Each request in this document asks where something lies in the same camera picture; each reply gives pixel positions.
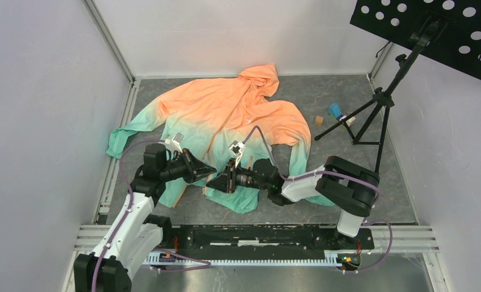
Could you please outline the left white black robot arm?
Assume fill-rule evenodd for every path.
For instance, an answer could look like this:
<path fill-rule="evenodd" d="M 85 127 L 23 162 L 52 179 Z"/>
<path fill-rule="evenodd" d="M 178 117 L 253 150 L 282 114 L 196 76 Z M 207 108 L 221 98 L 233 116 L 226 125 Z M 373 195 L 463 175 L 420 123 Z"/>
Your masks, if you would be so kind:
<path fill-rule="evenodd" d="M 196 158 L 189 149 L 169 151 L 161 140 L 143 143 L 144 163 L 128 184 L 121 213 L 89 254 L 76 257 L 76 291 L 131 291 L 135 274 L 156 248 L 174 239 L 170 218 L 152 212 L 170 181 L 191 184 L 215 173 L 216 168 Z"/>

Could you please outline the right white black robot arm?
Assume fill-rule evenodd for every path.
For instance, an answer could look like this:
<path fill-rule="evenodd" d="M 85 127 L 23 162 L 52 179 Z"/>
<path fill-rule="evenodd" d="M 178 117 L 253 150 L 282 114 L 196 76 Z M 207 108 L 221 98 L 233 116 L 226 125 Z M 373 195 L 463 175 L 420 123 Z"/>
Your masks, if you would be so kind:
<path fill-rule="evenodd" d="M 265 190 L 269 200 L 279 206 L 301 200 L 325 198 L 341 208 L 334 241 L 350 248 L 359 239 L 359 229 L 379 195 L 378 173 L 338 156 L 330 156 L 317 169 L 297 176 L 283 176 L 270 159 L 258 159 L 251 169 L 234 159 L 206 185 L 223 193 L 238 187 Z"/>

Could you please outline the blue block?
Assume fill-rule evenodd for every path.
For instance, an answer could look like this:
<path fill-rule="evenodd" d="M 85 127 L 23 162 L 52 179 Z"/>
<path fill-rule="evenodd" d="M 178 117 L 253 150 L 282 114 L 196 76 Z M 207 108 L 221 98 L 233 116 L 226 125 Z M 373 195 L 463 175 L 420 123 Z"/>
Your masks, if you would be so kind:
<path fill-rule="evenodd" d="M 333 103 L 329 107 L 328 113 L 329 113 L 330 116 L 332 116 L 336 120 L 340 120 L 343 117 L 342 110 L 340 109 L 340 107 L 337 103 Z"/>

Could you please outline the small wooden cube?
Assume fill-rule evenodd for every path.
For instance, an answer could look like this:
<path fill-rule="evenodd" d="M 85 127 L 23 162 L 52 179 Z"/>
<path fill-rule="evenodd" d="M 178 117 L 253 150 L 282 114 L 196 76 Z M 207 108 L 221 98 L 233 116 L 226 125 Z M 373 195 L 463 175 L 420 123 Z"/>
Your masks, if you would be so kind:
<path fill-rule="evenodd" d="M 316 127 L 320 127 L 323 125 L 323 122 L 324 122 L 324 117 L 323 116 L 316 116 L 315 119 L 314 119 L 314 125 Z"/>

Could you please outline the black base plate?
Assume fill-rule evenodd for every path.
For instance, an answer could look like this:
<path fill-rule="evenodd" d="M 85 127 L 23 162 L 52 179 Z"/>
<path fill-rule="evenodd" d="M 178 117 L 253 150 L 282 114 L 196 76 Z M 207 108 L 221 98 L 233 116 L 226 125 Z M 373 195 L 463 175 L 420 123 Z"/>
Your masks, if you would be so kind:
<path fill-rule="evenodd" d="M 159 247 L 202 260 L 304 260 L 323 259 L 325 252 L 355 254 L 375 245 L 368 228 L 348 238 L 333 225 L 183 224 L 173 226 Z"/>

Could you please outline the black tripod stand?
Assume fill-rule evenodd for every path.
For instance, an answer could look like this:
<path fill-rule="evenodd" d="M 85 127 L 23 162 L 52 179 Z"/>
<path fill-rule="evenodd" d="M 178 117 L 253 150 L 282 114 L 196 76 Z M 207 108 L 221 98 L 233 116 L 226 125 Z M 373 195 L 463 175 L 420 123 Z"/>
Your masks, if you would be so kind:
<path fill-rule="evenodd" d="M 374 90 L 372 98 L 367 103 L 363 104 L 361 107 L 356 109 L 351 114 L 347 115 L 348 118 L 356 116 L 363 110 L 367 109 L 371 105 L 374 106 L 374 109 L 366 119 L 365 123 L 362 125 L 360 130 L 354 134 L 350 127 L 347 127 L 343 124 L 343 122 L 338 121 L 336 124 L 328 128 L 327 130 L 323 131 L 322 133 L 318 134 L 314 137 L 315 141 L 319 141 L 322 137 L 326 136 L 328 133 L 333 131 L 339 126 L 344 126 L 352 139 L 353 145 L 377 145 L 378 151 L 376 156 L 376 163 L 374 166 L 374 171 L 378 173 L 380 171 L 382 154 L 384 150 L 384 142 L 387 132 L 387 125 L 390 116 L 390 108 L 395 105 L 394 101 L 392 100 L 392 93 L 398 87 L 400 82 L 409 72 L 410 68 L 419 57 L 419 55 L 425 50 L 425 48 L 430 44 L 430 42 L 435 38 L 439 29 L 441 28 L 441 21 L 440 20 L 427 20 L 422 28 L 420 29 L 419 33 L 414 33 L 411 36 L 411 39 L 414 41 L 414 46 L 410 54 L 401 54 L 398 55 L 395 60 L 399 64 L 399 70 L 395 74 L 393 80 L 387 87 L 387 89 L 382 89 L 378 87 Z M 384 118 L 382 121 L 381 133 L 380 138 L 378 141 L 369 142 L 369 141 L 362 141 L 363 135 L 367 132 L 369 126 L 373 123 L 374 119 L 376 118 L 377 114 L 380 113 L 381 109 L 384 109 Z"/>

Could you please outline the black perforated tray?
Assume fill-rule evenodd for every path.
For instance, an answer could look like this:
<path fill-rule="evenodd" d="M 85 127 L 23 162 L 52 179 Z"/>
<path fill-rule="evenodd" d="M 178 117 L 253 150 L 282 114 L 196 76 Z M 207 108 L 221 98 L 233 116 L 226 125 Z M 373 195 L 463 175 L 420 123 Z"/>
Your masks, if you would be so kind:
<path fill-rule="evenodd" d="M 357 1 L 350 23 L 481 80 L 481 1 Z"/>

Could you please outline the aluminium frame rail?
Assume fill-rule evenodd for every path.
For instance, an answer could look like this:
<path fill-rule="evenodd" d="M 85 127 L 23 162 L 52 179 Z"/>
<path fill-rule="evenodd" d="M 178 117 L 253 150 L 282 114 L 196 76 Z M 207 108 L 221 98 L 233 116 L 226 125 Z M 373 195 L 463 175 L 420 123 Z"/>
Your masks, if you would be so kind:
<path fill-rule="evenodd" d="M 91 251 L 107 234 L 109 225 L 87 224 L 80 227 L 74 251 Z M 371 237 L 378 251 L 387 248 L 390 233 L 386 225 L 370 226 Z M 430 226 L 397 226 L 391 227 L 393 240 L 391 252 L 403 253 L 439 253 L 440 248 Z"/>

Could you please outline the small white block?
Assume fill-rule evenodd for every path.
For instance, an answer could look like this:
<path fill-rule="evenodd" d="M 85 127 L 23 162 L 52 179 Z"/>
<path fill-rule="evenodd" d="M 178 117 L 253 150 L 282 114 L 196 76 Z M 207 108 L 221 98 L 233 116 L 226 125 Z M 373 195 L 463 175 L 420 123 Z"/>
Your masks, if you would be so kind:
<path fill-rule="evenodd" d="M 346 125 L 347 127 L 350 127 L 356 120 L 356 117 L 353 116 L 353 117 L 350 117 L 348 118 L 347 116 L 342 116 L 340 118 L 340 121 L 343 122 L 344 125 Z"/>

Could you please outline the orange and mint hooded jacket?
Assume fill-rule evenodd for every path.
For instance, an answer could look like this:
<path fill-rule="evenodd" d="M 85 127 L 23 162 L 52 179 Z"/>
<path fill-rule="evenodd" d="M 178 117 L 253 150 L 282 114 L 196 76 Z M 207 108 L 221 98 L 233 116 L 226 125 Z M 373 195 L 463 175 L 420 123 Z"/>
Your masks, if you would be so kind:
<path fill-rule="evenodd" d="M 234 141 L 247 143 L 244 165 L 268 158 L 273 145 L 288 145 L 289 173 L 301 175 L 307 168 L 311 132 L 292 102 L 272 99 L 278 86 L 273 64 L 244 69 L 235 78 L 187 82 L 154 98 L 130 123 L 115 129 L 107 155 L 120 158 L 131 136 L 163 127 L 163 139 L 181 133 L 181 146 L 217 170 L 233 156 L 229 146 Z"/>

